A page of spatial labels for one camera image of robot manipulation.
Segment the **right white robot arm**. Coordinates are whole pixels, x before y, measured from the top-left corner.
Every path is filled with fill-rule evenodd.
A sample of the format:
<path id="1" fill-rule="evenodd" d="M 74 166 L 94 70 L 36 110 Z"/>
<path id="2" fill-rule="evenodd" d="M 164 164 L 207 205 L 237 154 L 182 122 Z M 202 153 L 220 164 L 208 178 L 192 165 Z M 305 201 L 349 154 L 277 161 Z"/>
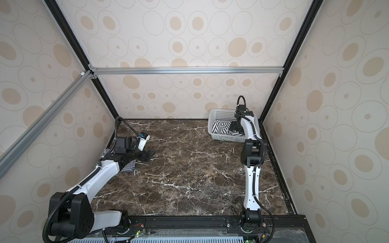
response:
<path id="1" fill-rule="evenodd" d="M 235 111 L 236 120 L 232 122 L 231 129 L 245 136 L 241 151 L 241 164 L 245 171 L 245 199 L 240 214 L 240 227 L 244 233 L 252 233 L 250 226 L 262 224 L 262 211 L 271 214 L 259 200 L 259 179 L 261 167 L 264 164 L 267 142 L 260 135 L 257 118 L 246 105 L 238 104 Z"/>

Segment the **white plastic laundry basket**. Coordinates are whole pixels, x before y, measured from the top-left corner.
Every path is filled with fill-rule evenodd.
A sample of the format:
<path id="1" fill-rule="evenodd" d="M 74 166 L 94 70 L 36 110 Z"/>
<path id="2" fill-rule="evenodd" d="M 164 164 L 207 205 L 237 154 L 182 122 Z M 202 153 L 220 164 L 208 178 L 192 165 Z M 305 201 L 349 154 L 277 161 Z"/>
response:
<path id="1" fill-rule="evenodd" d="M 252 140 L 262 146 L 257 116 L 253 111 L 232 109 L 212 109 L 208 118 L 208 133 L 214 140 L 240 142 Z"/>

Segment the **blue white striped tank top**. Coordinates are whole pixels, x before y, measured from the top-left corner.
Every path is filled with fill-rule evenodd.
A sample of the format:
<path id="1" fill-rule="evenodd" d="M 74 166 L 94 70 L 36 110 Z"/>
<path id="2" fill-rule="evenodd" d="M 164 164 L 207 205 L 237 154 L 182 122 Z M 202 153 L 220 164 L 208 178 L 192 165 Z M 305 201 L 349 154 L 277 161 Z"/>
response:
<path id="1" fill-rule="evenodd" d="M 133 153 L 127 154 L 115 153 L 114 150 L 105 149 L 100 158 L 102 166 L 106 166 L 109 163 L 116 163 L 118 172 L 134 172 L 137 163 L 137 158 L 133 156 Z"/>

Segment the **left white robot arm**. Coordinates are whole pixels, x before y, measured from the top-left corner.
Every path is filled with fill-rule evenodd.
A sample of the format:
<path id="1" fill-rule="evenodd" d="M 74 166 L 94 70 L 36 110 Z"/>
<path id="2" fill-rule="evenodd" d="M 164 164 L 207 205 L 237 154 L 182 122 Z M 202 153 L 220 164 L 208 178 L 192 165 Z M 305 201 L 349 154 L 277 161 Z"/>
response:
<path id="1" fill-rule="evenodd" d="M 144 147 L 150 136 L 142 132 L 138 137 L 117 137 L 113 148 L 106 149 L 95 169 L 81 182 L 66 192 L 57 192 L 50 198 L 48 217 L 42 238 L 46 243 L 52 237 L 61 243 L 114 228 L 120 234 L 130 229 L 128 213 L 123 210 L 93 212 L 91 202 L 105 184 L 135 161 L 147 162 L 155 154 Z"/>

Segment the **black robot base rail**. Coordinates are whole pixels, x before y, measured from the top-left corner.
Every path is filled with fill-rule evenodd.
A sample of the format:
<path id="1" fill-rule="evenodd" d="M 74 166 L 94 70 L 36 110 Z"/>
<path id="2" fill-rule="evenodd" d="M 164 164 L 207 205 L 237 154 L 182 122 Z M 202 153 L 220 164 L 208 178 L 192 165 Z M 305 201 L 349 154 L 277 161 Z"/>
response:
<path id="1" fill-rule="evenodd" d="M 313 233 L 303 215 L 269 214 L 262 216 L 260 210 L 243 210 L 238 216 L 129 216 L 127 211 L 108 210 L 93 213 L 89 209 L 52 210 L 44 224 L 43 241 L 51 242 L 50 236 L 59 237 L 67 243 L 83 239 L 90 234 L 108 230 L 115 234 L 135 236 L 136 229 L 148 232 L 170 229 L 224 229 L 228 233 L 265 235 L 265 242 L 276 235 L 277 228 L 303 227 L 310 243 Z"/>

